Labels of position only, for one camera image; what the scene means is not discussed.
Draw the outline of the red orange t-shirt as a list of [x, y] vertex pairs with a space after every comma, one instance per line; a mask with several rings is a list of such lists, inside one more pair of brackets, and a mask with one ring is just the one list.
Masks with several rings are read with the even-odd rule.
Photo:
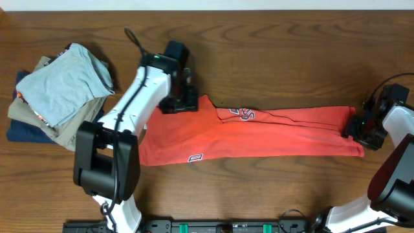
[[363, 147], [342, 137], [355, 112], [349, 106], [216, 108], [204, 95], [196, 112], [153, 112], [139, 146], [140, 163], [162, 166], [226, 157], [299, 155], [362, 157]]

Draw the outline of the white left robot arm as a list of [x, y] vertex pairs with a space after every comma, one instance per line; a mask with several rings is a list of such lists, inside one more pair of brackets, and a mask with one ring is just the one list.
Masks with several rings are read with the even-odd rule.
[[97, 123], [78, 128], [74, 183], [100, 205], [105, 221], [65, 223], [64, 232], [137, 232], [142, 219], [134, 199], [140, 177], [138, 138], [152, 112], [175, 114], [198, 110], [190, 85], [188, 54], [147, 54], [134, 82]]

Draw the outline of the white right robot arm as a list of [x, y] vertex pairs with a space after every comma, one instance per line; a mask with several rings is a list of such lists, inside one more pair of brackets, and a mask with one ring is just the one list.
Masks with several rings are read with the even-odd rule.
[[413, 107], [395, 104], [382, 126], [395, 149], [371, 179], [367, 195], [331, 208], [320, 232], [413, 228]]

